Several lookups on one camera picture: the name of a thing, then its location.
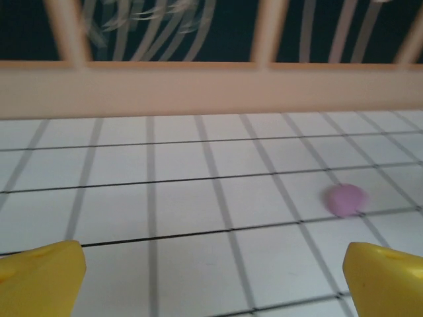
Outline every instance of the white tile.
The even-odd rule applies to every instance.
[[[40,123],[40,120],[0,121],[0,149],[27,148]]]
[[[9,194],[0,212],[0,252],[62,241],[76,190]]]
[[[281,114],[247,114],[257,137],[295,137]]]
[[[84,249],[87,273],[72,317],[149,316],[148,242]]]
[[[396,134],[392,135],[403,147],[409,150],[419,160],[423,160],[423,135]]]
[[[361,210],[364,213],[410,207],[410,203],[373,168],[334,173],[341,183],[358,186],[368,194],[369,200]]]
[[[324,205],[324,194],[334,184],[325,172],[281,175],[302,219],[331,217]]]
[[[339,134],[321,114],[309,112],[303,114],[288,114],[295,122],[302,134],[307,135],[334,135]]]
[[[95,119],[50,120],[37,147],[77,147],[88,145]]]
[[[237,237],[258,306],[332,293],[297,225],[238,231]]]
[[[250,139],[239,115],[202,116],[209,140]]]
[[[157,245],[160,316],[199,317],[248,308],[227,234],[164,239]]]
[[[145,145],[96,148],[88,185],[145,182],[146,148]]]
[[[225,228],[211,180],[156,185],[158,235]]]
[[[211,142],[220,176],[268,173],[252,141]]]
[[[383,170],[411,199],[423,205],[423,168],[421,166],[399,166]]]
[[[260,142],[266,149],[276,172],[321,168],[300,139],[273,139]]]
[[[83,244],[148,237],[147,186],[87,188],[75,239]]]
[[[328,115],[348,134],[378,132],[355,112],[328,112]]]
[[[354,305],[354,301],[352,300],[352,297],[348,297],[347,299],[345,299],[346,304],[348,305],[348,307],[350,307],[350,310],[352,312],[352,316],[353,317],[358,317],[358,313],[356,310],[356,305]]]
[[[314,137],[309,142],[328,167],[369,165],[369,162],[343,137]]]
[[[352,139],[376,164],[413,161],[384,135],[363,135]]]
[[[345,317],[337,300],[261,312],[259,317]]]
[[[412,123],[417,125],[420,129],[423,129],[423,111],[421,110],[406,110],[397,111],[401,116],[410,120]]]
[[[86,154],[87,148],[33,151],[13,189],[78,186]]]
[[[155,145],[156,180],[210,177],[201,143]]]
[[[423,256],[423,216],[421,214],[397,213],[369,219],[392,249]]]
[[[317,244],[326,264],[341,291],[348,291],[342,263],[351,242],[379,244],[360,218],[307,223],[307,228]]]
[[[23,151],[0,152],[0,191],[4,190],[23,153]]]
[[[99,145],[146,143],[145,117],[106,118]]]
[[[234,227],[294,221],[271,176],[226,178],[221,183]]]
[[[198,141],[194,116],[154,117],[154,142]]]
[[[401,132],[414,131],[415,129],[408,125],[404,120],[397,117],[394,113],[388,111],[369,111],[363,112],[370,120],[375,122],[383,131]]]

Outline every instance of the black grid line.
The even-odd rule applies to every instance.
[[[351,137],[372,136],[372,135],[406,135],[406,134],[422,134],[423,130],[419,131],[396,131],[396,132],[373,132],[373,133],[343,133]],[[241,138],[241,139],[214,139],[214,140],[194,140],[194,141],[168,141],[168,142],[144,142],[144,143],[116,143],[116,144],[100,144],[100,145],[72,145],[68,147],[24,147],[19,149],[0,149],[1,152],[15,152],[15,151],[42,151],[42,150],[62,150],[62,149],[84,149],[89,147],[131,147],[137,145],[166,145],[166,144],[180,144],[180,143],[203,143],[203,142],[226,142],[226,141],[252,141],[252,140],[273,140],[273,139],[302,139],[302,138],[322,138],[322,137],[339,137],[338,134],[323,134],[323,135],[296,135],[286,137],[255,137],[255,138]]]
[[[248,133],[250,134],[251,137],[254,137],[256,135],[256,132],[252,126],[252,124],[250,123],[249,119],[247,116],[245,115],[240,115],[241,121],[243,122],[243,124],[245,125],[245,128],[247,129]],[[254,145],[258,151],[258,154],[260,155],[260,157],[262,158],[264,164],[266,165],[267,169],[269,170],[269,172],[275,172],[276,169],[272,163],[272,161],[270,160],[270,157],[268,156],[265,148],[263,147],[263,144],[260,142],[260,140],[255,140],[253,141]],[[301,215],[299,214],[297,207],[295,206],[295,203],[293,202],[292,198],[290,197],[284,183],[282,182],[281,178],[275,174],[272,175],[272,179],[278,189],[278,191],[280,192],[282,198],[284,199],[286,205],[288,206],[289,211],[292,214],[292,217],[298,222],[298,228],[301,231],[303,238],[305,239],[311,253],[313,254],[318,266],[320,267],[323,275],[325,276],[326,280],[328,281],[328,284],[330,285],[330,288],[332,289],[332,291],[335,294],[340,293],[340,289],[338,287],[338,285],[336,284],[336,281],[332,275],[332,273],[330,272],[328,265],[325,262],[325,259],[323,258],[322,254],[320,253],[316,242],[313,240],[313,237],[311,236],[308,228],[305,226],[304,222],[301,220]],[[343,311],[345,312],[345,314],[347,315],[347,317],[353,317],[353,314],[350,310],[350,308],[348,307],[348,305],[345,302],[340,302]]]
[[[297,135],[303,136],[302,131],[297,126],[297,124],[294,122],[294,120],[289,117],[287,114],[282,114],[282,117],[285,119],[286,123],[291,127],[291,129],[294,130],[294,132]],[[311,156],[316,160],[316,162],[319,164],[319,166],[326,172],[326,175],[332,180],[334,184],[339,184],[338,178],[333,174],[329,166],[326,164],[325,160],[320,156],[320,154],[316,151],[314,146],[309,142],[308,139],[302,138],[301,142],[305,146],[305,148],[309,151]]]
[[[146,125],[146,128],[147,128],[147,135],[148,135],[149,124]],[[40,136],[39,136],[38,140],[41,138],[42,133],[45,131],[45,129],[46,129],[46,126],[44,127],[44,130],[40,133]],[[151,129],[150,133],[152,133],[151,135],[152,135],[152,138],[153,138],[154,129],[153,129],[153,124],[152,123],[150,125],[150,129]],[[394,132],[394,133],[386,133],[386,132],[383,131],[381,133],[355,133],[355,134],[349,134],[349,135],[348,134],[345,134],[345,133],[341,133],[340,135],[319,135],[319,136],[314,135],[314,136],[308,136],[308,137],[299,135],[297,137],[273,137],[273,138],[258,138],[258,137],[255,137],[255,138],[251,138],[251,139],[230,139],[230,140],[224,139],[224,140],[211,140],[211,141],[181,141],[181,142],[168,142],[168,143],[198,143],[198,142],[201,142],[203,144],[204,143],[207,143],[208,144],[209,142],[240,141],[240,140],[253,140],[254,142],[260,143],[260,140],[261,139],[295,139],[295,138],[305,139],[305,138],[310,138],[310,137],[339,137],[339,136],[343,136],[343,137],[345,137],[347,139],[350,136],[356,136],[356,135],[395,135],[395,134],[419,134],[419,133],[422,133],[422,130],[419,130],[419,131]],[[215,174],[216,176],[213,176],[213,174],[212,174],[211,177],[209,177],[209,178],[198,178],[198,179],[187,179],[187,180],[154,181],[155,177],[151,177],[151,178],[148,177],[148,175],[149,175],[148,170],[150,170],[150,168],[148,166],[150,166],[151,164],[153,165],[152,175],[155,174],[155,167],[154,167],[154,162],[155,162],[154,161],[155,160],[154,145],[156,145],[156,144],[167,144],[167,143],[154,143],[154,139],[153,140],[150,140],[148,137],[147,137],[147,141],[148,141],[147,143],[130,144],[130,145],[147,145],[147,181],[146,182],[136,182],[136,183],[127,183],[127,184],[102,184],[102,185],[98,185],[98,186],[75,186],[75,187],[71,187],[71,188],[83,189],[83,188],[101,187],[101,186],[127,186],[127,185],[132,185],[132,184],[148,184],[148,187],[147,187],[147,192],[148,192],[148,195],[147,196],[148,196],[148,200],[149,200],[149,203],[147,204],[149,206],[149,237],[148,238],[140,238],[140,239],[132,239],[132,240],[109,241],[109,242],[99,242],[99,243],[95,243],[95,244],[83,244],[83,247],[86,248],[86,247],[91,247],[91,246],[101,246],[101,245],[118,244],[118,243],[131,243],[131,242],[139,242],[139,241],[148,241],[149,242],[149,245],[154,243],[155,244],[155,265],[154,265],[154,268],[156,270],[156,273],[155,273],[155,280],[156,280],[155,287],[156,287],[156,290],[154,292],[152,292],[152,290],[150,288],[150,294],[151,293],[155,293],[156,294],[156,297],[157,297],[157,304],[156,304],[157,309],[158,309],[158,300],[159,300],[158,290],[157,290],[157,287],[158,287],[158,284],[157,284],[157,281],[158,281],[158,277],[157,277],[157,270],[158,270],[158,267],[157,267],[157,242],[158,242],[158,240],[166,239],[166,238],[178,238],[178,237],[182,237],[182,236],[194,236],[194,235],[201,235],[201,234],[216,234],[216,233],[223,233],[223,232],[227,232],[228,234],[233,234],[235,236],[235,232],[238,231],[238,230],[262,229],[262,228],[279,227],[279,226],[286,226],[286,225],[299,225],[301,227],[301,225],[306,224],[306,223],[319,222],[319,221],[337,221],[339,219],[337,217],[325,217],[325,218],[320,218],[320,219],[297,220],[297,221],[294,221],[294,222],[272,223],[272,224],[268,224],[268,225],[239,227],[239,228],[233,228],[232,225],[229,225],[229,227],[227,227],[226,229],[223,229],[223,230],[215,230],[215,231],[208,231],[208,232],[192,232],[192,233],[177,234],[177,235],[172,235],[172,236],[156,236],[156,232],[155,232],[155,227],[156,227],[156,223],[155,223],[155,221],[156,221],[155,220],[155,200],[156,200],[156,197],[155,197],[155,183],[157,183],[157,182],[158,183],[160,183],[160,182],[183,182],[183,181],[191,181],[191,180],[212,180],[213,183],[216,182],[216,180],[217,180],[217,182],[220,183],[219,179],[221,179],[221,178],[253,177],[253,176],[261,176],[261,175],[270,175],[270,176],[273,176],[274,179],[278,179],[279,182],[282,183],[282,181],[279,179],[279,177],[277,177],[277,175],[280,175],[280,174],[295,174],[295,173],[304,173],[304,172],[314,172],[314,171],[325,171],[325,172],[329,172],[330,173],[333,170],[349,170],[349,169],[357,169],[357,168],[375,168],[379,172],[381,172],[380,171],[381,168],[384,168],[384,167],[412,166],[412,165],[416,165],[416,164],[422,164],[422,162],[405,162],[405,163],[379,164],[378,165],[378,164],[374,164],[374,162],[371,159],[369,160],[369,157],[367,155],[363,155],[362,154],[367,159],[367,161],[369,161],[372,165],[369,165],[369,166],[367,166],[367,165],[366,166],[349,166],[349,167],[346,167],[346,168],[327,168],[327,167],[325,167],[326,164],[324,163],[323,168],[322,169],[317,169],[317,170],[301,170],[301,171],[293,171],[293,172],[269,172],[269,173],[263,173],[263,174],[235,175],[235,176],[222,176],[222,177],[217,176],[217,174]],[[28,152],[31,152],[31,151],[34,151],[34,150],[38,150],[38,149],[44,149],[44,148],[36,148],[35,147],[36,146],[36,143],[35,143],[35,145],[31,145],[31,143],[30,143],[30,146],[28,146],[28,148],[27,148],[27,150],[29,150]],[[356,144],[354,146],[353,144],[352,144],[352,146],[357,150],[357,147],[358,146]],[[97,147],[110,147],[110,146],[112,147],[112,146],[125,146],[125,145],[99,145],[99,146],[97,146],[97,145],[89,145],[89,146],[81,146],[81,147],[88,147],[88,148],[95,149]],[[62,148],[68,148],[68,147],[45,148],[45,149],[62,149]],[[21,151],[21,149],[17,149],[17,150],[15,150],[15,149],[13,149],[13,150],[0,150],[0,152],[1,151]],[[419,206],[418,204],[416,204],[416,202],[414,202],[413,199],[411,199],[408,196],[408,194],[406,194],[398,185],[396,185],[396,183],[386,173],[384,173],[384,174],[386,175],[386,177],[388,177],[388,179],[391,180],[389,183],[401,195],[407,196],[408,197],[407,201],[409,201],[414,207],[413,207],[413,209],[409,209],[409,208],[407,208],[407,209],[392,209],[392,210],[384,210],[384,211],[375,211],[375,212],[370,212],[370,213],[366,213],[366,214],[360,213],[357,216],[353,216],[353,217],[362,217],[364,221],[367,221],[373,227],[374,227],[374,225],[371,223],[371,221],[368,220],[368,217],[375,217],[375,216],[387,215],[387,214],[392,214],[392,213],[403,213],[403,212],[414,212],[414,211],[419,211],[420,212],[421,209],[422,209],[422,207]],[[150,192],[153,192],[154,193],[153,195],[151,195],[150,192],[148,191],[148,188],[149,187],[154,188],[154,190],[151,190],[150,191]],[[6,198],[7,197],[7,194],[13,194],[13,193],[19,193],[19,192],[36,192],[36,191],[44,191],[44,190],[60,190],[60,189],[66,189],[66,188],[48,188],[48,189],[22,190],[22,191],[19,191],[19,190],[18,191],[5,190],[4,192],[1,192],[0,193],[0,208],[1,208],[1,203],[2,203],[2,197]],[[222,190],[221,193],[218,194],[217,193],[218,191],[216,191],[216,189],[215,189],[216,195],[223,197],[223,203],[222,203],[222,205],[226,205],[226,203],[224,202],[225,196],[224,196],[224,193],[223,193],[223,189],[221,188],[221,190]],[[227,211],[227,213],[224,212],[222,214],[229,215],[229,210]],[[15,253],[18,253],[18,252],[4,253],[4,254],[0,254],[0,256],[6,256],[6,255],[10,255],[10,254],[15,254]],[[154,257],[151,257],[150,248],[149,248],[149,266],[150,266],[150,270],[153,267],[153,264],[151,262],[151,258],[154,258]],[[153,279],[151,278],[151,271],[150,271],[150,285],[152,284],[152,280]],[[326,300],[338,299],[338,300],[343,301],[343,298],[345,296],[346,295],[342,295],[342,294],[341,295],[331,295],[329,297],[325,297],[325,299]],[[325,299],[323,297],[322,297],[322,299],[319,299],[319,298],[317,298],[317,299],[305,299],[305,300],[301,300],[301,301],[298,301],[298,302],[284,303],[284,304],[275,305],[275,306],[272,306],[272,307],[261,307],[261,308],[254,308],[254,305],[253,305],[250,310],[246,310],[246,311],[242,311],[242,312],[228,313],[228,314],[223,314],[223,315],[216,315],[214,317],[220,317],[220,316],[228,316],[229,317],[229,316],[238,316],[240,314],[254,314],[255,312],[260,312],[260,311],[265,311],[265,310],[272,310],[272,309],[277,309],[277,308],[284,308],[284,307],[287,307],[289,305],[295,306],[297,304],[307,304],[308,303],[308,300],[310,300],[310,301],[324,301]],[[157,311],[156,314],[151,313],[151,315],[154,316],[154,317],[156,317],[156,316],[159,315],[159,313]]]
[[[235,317],[235,316],[240,316],[240,315],[244,315],[244,314],[252,314],[252,313],[255,313],[255,312],[269,312],[269,311],[273,311],[273,310],[281,310],[281,309],[285,309],[285,308],[298,307],[298,306],[303,306],[303,305],[306,305],[306,304],[317,304],[317,303],[322,303],[322,302],[332,302],[332,301],[335,301],[335,300],[343,300],[343,299],[348,298],[348,297],[351,297],[350,293],[339,293],[337,295],[324,295],[324,296],[320,296],[320,297],[311,297],[311,298],[308,298],[308,299],[285,302],[285,303],[282,303],[282,304],[258,307],[258,308],[255,308],[254,310],[240,310],[238,312],[230,312],[228,314],[213,315],[213,316],[208,316],[208,317]]]
[[[415,213],[418,212],[416,208],[403,208],[403,209],[390,209],[390,210],[382,210],[382,211],[372,211],[370,213],[366,213],[366,217],[380,217],[384,215],[394,215],[399,213]],[[353,219],[356,217],[363,217],[363,214],[352,215],[347,219]],[[245,226],[245,227],[234,227],[231,229],[220,229],[220,230],[209,230],[209,231],[198,231],[198,232],[187,232],[182,234],[170,234],[164,236],[154,236],[154,237],[145,237],[145,238],[135,238],[135,239],[127,239],[127,240],[111,240],[111,241],[104,241],[104,242],[93,242],[93,243],[82,243],[81,246],[83,248],[90,248],[92,246],[109,246],[113,244],[125,244],[125,243],[134,243],[134,242],[145,242],[145,241],[154,241],[154,240],[165,240],[165,239],[173,239],[173,238],[183,238],[186,236],[200,236],[200,235],[207,235],[207,234],[217,234],[217,233],[224,233],[224,232],[237,232],[237,231],[244,231],[244,230],[255,230],[255,229],[266,229],[272,227],[285,227],[285,226],[292,226],[292,225],[299,225],[299,224],[307,224],[307,223],[322,223],[327,221],[341,221],[345,220],[343,218],[339,218],[336,216],[331,217],[323,217],[323,218],[314,218],[314,219],[305,219],[299,221],[287,221],[282,223],[269,223],[266,225],[255,225],[255,226]],[[11,254],[17,254],[24,252],[26,250],[19,250],[13,252],[3,252],[0,253],[0,256],[10,256]]]
[[[327,114],[321,114],[321,116],[330,124],[335,130],[339,132],[343,132],[342,128]],[[357,150],[356,143],[350,136],[345,135],[343,137],[345,141],[350,144],[355,150]],[[373,160],[367,155],[367,153],[364,153],[364,151],[358,151],[368,162],[372,162]],[[372,235],[376,238],[376,240],[380,243],[380,245],[389,248],[389,244],[386,241],[386,239],[382,236],[382,234],[379,232],[379,230],[375,227],[375,225],[365,216],[365,213],[360,213],[362,221],[364,225],[370,230]]]
[[[206,127],[204,125],[204,122],[202,120],[201,116],[195,116],[194,117],[195,122],[196,122],[196,126],[197,126],[197,130],[198,133],[200,135],[201,139],[207,139],[207,131],[206,131]],[[218,175],[218,171],[217,171],[217,166],[216,166],[216,162],[213,156],[213,152],[212,152],[212,148],[210,147],[210,143],[208,142],[204,142],[202,143],[203,145],[203,151],[204,151],[204,155],[206,157],[206,162],[207,162],[207,166],[209,169],[209,173],[211,176],[217,176]],[[245,269],[245,261],[243,259],[243,255],[241,253],[241,249],[237,240],[237,236],[235,235],[235,233],[232,231],[233,229],[233,222],[231,219],[231,215],[229,213],[229,208],[227,206],[227,202],[226,202],[226,198],[225,198],[225,194],[223,193],[223,187],[222,184],[220,182],[220,179],[213,179],[213,188],[215,190],[215,194],[216,194],[216,198],[217,198],[217,203],[219,204],[219,209],[221,211],[221,216],[223,219],[223,223],[225,224],[225,228],[229,229],[229,232],[227,233],[228,235],[228,239],[229,239],[229,243],[231,245],[231,249],[232,249],[232,253],[235,259],[235,264],[237,266],[237,270],[238,270],[238,274],[239,274],[239,279],[241,280],[241,284],[243,286],[243,290],[244,290],[244,296],[247,300],[247,304],[249,306],[250,309],[254,309],[255,308],[255,302],[254,302],[254,297],[252,294],[252,289],[251,289],[251,285],[250,285],[250,281],[248,279],[248,275],[247,275],[247,271]]]
[[[373,122],[373,124],[375,126],[378,127],[378,130],[381,130],[382,128],[379,127],[375,122]],[[384,170],[383,168],[385,166],[383,166],[382,164],[376,164],[373,159],[367,155],[367,153],[365,151],[363,151],[356,142],[354,142],[354,140],[349,137],[346,136],[345,140],[347,140],[347,142],[349,142],[349,144],[351,144],[351,146],[353,146],[353,148],[355,148],[360,154],[363,155],[363,157],[370,163],[373,164],[375,169],[378,171],[378,173],[392,186],[396,189],[397,192],[399,192],[404,199],[406,199],[412,206],[414,206],[415,208],[419,208],[417,202],[415,202]]]
[[[390,142],[392,142],[393,144],[395,144],[400,150],[402,150],[406,155],[408,155],[408,157],[410,157],[410,159],[412,159],[415,162],[418,162],[419,161],[418,157],[416,157],[411,151],[409,151],[404,145],[402,145],[401,143],[399,143],[390,134],[385,133],[383,131],[382,127],[379,127],[379,125],[375,121],[373,121],[372,119],[370,119],[369,117],[367,117],[365,114],[359,114],[359,116],[361,116],[361,118],[363,118],[363,120],[365,120],[368,124],[372,125],[376,130],[380,131],[382,133],[382,135],[384,135],[388,140],[390,140]]]
[[[155,179],[155,139],[154,118],[147,117],[146,138],[150,144],[147,145],[147,180]],[[149,254],[149,303],[150,317],[159,317],[159,259],[157,239],[153,239],[157,235],[157,192],[156,184],[150,182],[147,185],[147,217],[148,217],[148,254]]]
[[[40,125],[38,126],[37,130],[34,132],[34,135],[32,136],[29,147],[35,147],[37,143],[40,141],[41,136],[47,129],[47,125],[49,123],[49,120],[42,120],[40,122]],[[16,184],[20,174],[24,170],[25,166],[28,164],[29,159],[31,158],[32,151],[25,151],[22,156],[20,157],[18,164],[15,166],[15,169],[13,170],[12,174],[10,175],[9,179],[7,180],[7,183],[3,189],[3,191],[0,194],[6,193],[10,191]],[[0,197],[0,211],[4,203],[6,202],[7,195],[1,195]]]
[[[91,133],[91,138],[89,144],[95,145],[98,142],[98,138],[100,137],[101,127],[102,127],[103,119],[96,119],[94,122],[93,131]],[[77,228],[79,216],[81,214],[81,208],[85,196],[85,188],[82,186],[86,186],[90,173],[91,168],[93,167],[93,162],[95,158],[95,147],[90,147],[85,155],[84,165],[82,167],[81,177],[79,179],[80,188],[77,189],[77,193],[75,195],[75,199],[73,200],[71,216],[69,218],[69,222],[67,224],[66,233],[65,233],[65,240],[73,240],[75,236],[75,231]]]
[[[405,123],[407,123],[410,127],[413,127],[414,129],[416,129],[417,131],[421,131],[420,127],[416,124],[414,124],[413,122],[411,122],[408,118],[404,117],[403,115],[401,115],[400,113],[396,112],[396,111],[391,111],[391,113],[393,113],[394,115],[396,115],[398,118],[400,118],[402,121],[404,121]]]
[[[85,186],[67,186],[67,187],[54,187],[54,188],[34,188],[29,190],[10,190],[0,192],[0,194],[18,194],[26,192],[45,192],[50,190],[74,190],[78,188],[97,188],[97,187],[110,187],[110,186],[130,186],[130,185],[142,185],[142,184],[152,184],[152,183],[171,183],[171,182],[191,182],[196,180],[214,180],[214,179],[224,179],[224,178],[242,178],[242,177],[254,177],[254,176],[267,176],[267,175],[285,175],[285,174],[304,174],[310,172],[325,172],[325,171],[337,171],[337,170],[359,170],[367,168],[389,168],[389,167],[400,167],[400,166],[415,166],[422,165],[423,162],[401,162],[401,163],[385,163],[385,164],[374,164],[374,165],[357,165],[357,166],[343,166],[343,167],[334,167],[334,168],[314,168],[311,170],[289,170],[284,172],[267,172],[267,173],[256,173],[256,174],[239,174],[239,175],[228,175],[228,176],[210,176],[210,177],[201,177],[201,178],[181,178],[175,180],[153,180],[153,181],[144,181],[144,182],[129,182],[129,183],[106,183],[106,184],[96,184],[96,185],[85,185]]]
[[[339,132],[341,135],[344,133],[344,131],[342,130],[342,128],[335,124],[335,122],[333,121],[332,118],[330,118],[330,116],[328,116],[327,114],[320,114],[322,116],[322,118],[324,120],[326,120],[326,122],[332,126],[335,130],[337,130],[337,132]],[[289,116],[285,115],[284,118],[287,120],[287,122],[289,122],[289,124],[291,125],[291,127],[293,129],[295,129],[294,131],[297,131],[298,133],[301,133],[301,130],[299,127],[297,127],[297,125],[295,124],[295,122],[289,118]],[[327,165],[325,163],[325,161],[320,157],[320,155],[318,154],[318,152],[314,149],[314,146],[308,141],[308,140],[304,140],[304,145],[305,147],[308,148],[309,152],[311,153],[311,155],[317,160],[317,162],[323,167],[326,168]],[[328,177],[335,183],[335,184],[340,184],[339,179],[336,177],[335,173],[330,170],[330,169],[326,169],[325,170],[326,174],[328,175]],[[362,213],[362,221],[364,222],[364,225],[370,230],[370,232],[372,233],[372,235],[374,235],[374,237],[376,238],[376,240],[382,245],[382,246],[388,246],[386,240],[382,237],[382,235],[380,234],[380,232],[376,229],[375,226],[373,226],[373,224],[370,223],[370,221],[368,219],[365,218],[365,214]]]

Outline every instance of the blurred object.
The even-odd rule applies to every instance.
[[[0,316],[69,317],[85,270],[76,241],[0,259]]]
[[[343,270],[358,316],[423,315],[423,258],[353,242]]]
[[[355,215],[362,210],[369,196],[360,187],[351,184],[339,184],[331,187],[325,194],[328,210],[338,217]]]

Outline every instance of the dark background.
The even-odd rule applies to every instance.
[[[42,0],[0,0],[0,59],[60,60]]]
[[[423,0],[393,0],[382,5],[364,54],[363,63],[392,63],[403,43]],[[342,9],[341,0],[317,0],[311,63],[327,63],[332,40]],[[349,63],[370,0],[359,0],[346,45],[342,63]],[[277,62],[299,61],[299,39],[304,0],[291,0],[280,41]]]
[[[252,39],[256,25],[259,0],[217,0],[210,30],[200,51],[194,61],[228,61],[246,62],[250,61]],[[154,0],[146,0],[143,11],[151,9],[155,4]],[[199,9],[204,7],[204,0],[199,1]],[[100,1],[96,6],[95,17],[97,25],[104,24],[102,21],[103,6]],[[143,35],[148,27],[147,21],[139,21],[136,31],[128,32],[128,42],[124,54],[124,61],[129,61],[135,53]],[[157,32],[156,37],[164,29],[166,21]],[[151,61],[158,61],[174,34],[157,51]],[[185,37],[178,49],[173,53],[169,61],[182,61],[194,41],[196,32],[185,34]],[[116,31],[109,34],[109,45],[106,50],[98,50],[91,44],[93,59],[95,61],[111,61],[116,42]]]

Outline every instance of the white grid floor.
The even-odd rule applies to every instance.
[[[63,239],[74,317],[352,317],[351,241],[423,256],[423,112],[0,122],[0,255]],[[361,186],[359,217],[322,192]]]

